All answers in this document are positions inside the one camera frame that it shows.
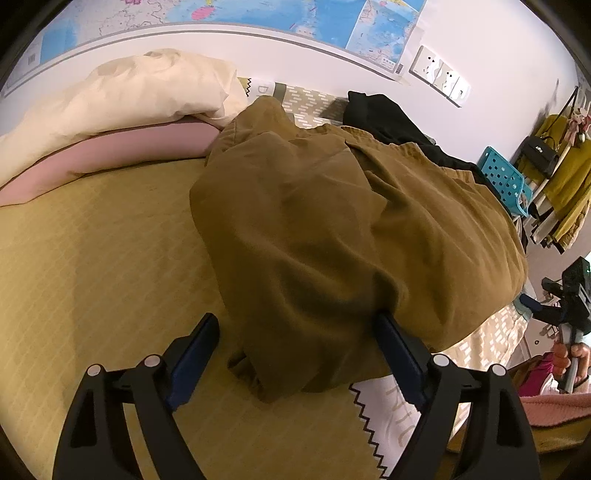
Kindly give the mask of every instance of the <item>brown trousers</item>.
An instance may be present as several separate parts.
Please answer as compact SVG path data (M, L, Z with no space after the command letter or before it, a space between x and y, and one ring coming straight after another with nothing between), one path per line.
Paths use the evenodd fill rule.
M526 278L511 219L469 172L300 129L272 97L220 134L190 202L241 347L230 366L265 401L387 375L380 309L441 351Z

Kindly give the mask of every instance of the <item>world map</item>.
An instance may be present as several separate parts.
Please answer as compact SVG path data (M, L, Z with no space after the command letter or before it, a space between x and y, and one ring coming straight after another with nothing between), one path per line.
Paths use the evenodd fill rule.
M202 22L302 35L393 72L426 0L73 0L31 43L8 85L73 48L142 27Z

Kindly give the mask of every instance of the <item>black handbag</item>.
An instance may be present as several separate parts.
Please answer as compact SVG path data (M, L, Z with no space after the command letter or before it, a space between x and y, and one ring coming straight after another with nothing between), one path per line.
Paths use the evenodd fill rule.
M545 178L549 179L556 169L558 154L544 142L547 138L554 141L552 137L527 137L521 152Z
M550 126L544 131L541 137L536 137L535 135L531 135L527 137L523 143L523 147L521 148L521 153L527 158L532 165L538 170L545 178L550 179L554 174L556 169L556 164L558 163L558 153L557 147L560 146L564 137L566 136L566 132L569 128L569 124L564 127L564 132L562 133L562 137L556 145L554 138L547 136L546 134L552 129L554 124L558 121L560 116L564 113L564 111L569 107L570 103L572 105L570 107L570 113L567 118L571 118L574 112L574 106L577 102L577 95L579 93L579 87L575 87L573 94L570 96L569 101L566 102L565 106L562 108L560 113L556 116L554 121L550 124ZM551 148L544 140L552 140L554 148Z

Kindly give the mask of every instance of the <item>white wall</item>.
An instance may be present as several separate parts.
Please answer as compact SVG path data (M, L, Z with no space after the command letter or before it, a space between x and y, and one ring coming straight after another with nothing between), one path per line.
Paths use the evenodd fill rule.
M540 245L530 245L527 248L527 263L530 266L529 278L535 288L538 298L543 295L542 278L548 277L559 280L562 272L572 265L578 257L586 257L591 252L591 220L586 219L576 242L562 255L552 248L542 248Z
M560 109L571 94L572 58L519 0L430 0L424 14L431 21L423 43L473 86L464 108L412 75L403 85L309 48L236 34L176 33L103 46L46 70L0 102L0 133L13 128L34 99L84 78L104 61L174 47L231 60L241 76L342 96L348 90L384 93L448 154L476 162L491 145L511 157L540 113Z

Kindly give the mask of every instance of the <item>power outlet panel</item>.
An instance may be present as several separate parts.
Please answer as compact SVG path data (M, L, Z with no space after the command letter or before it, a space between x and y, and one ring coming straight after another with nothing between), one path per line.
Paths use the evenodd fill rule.
M453 88L452 94L449 96L449 99L457 106L463 106L464 103L466 103L466 100L468 99L471 90L472 87L466 81L466 79L460 77L455 87Z
M433 82L433 86L439 90L443 95L449 97L452 94L453 88L460 79L459 72L451 68L447 63L443 63L439 74Z
M425 82L432 84L435 82L439 70L441 70L441 65L443 65L441 57L427 47L422 46L418 51L417 58L414 59L413 65L410 67L410 71Z
M410 72L430 84L458 107L463 106L472 90L470 83L437 53L422 46Z

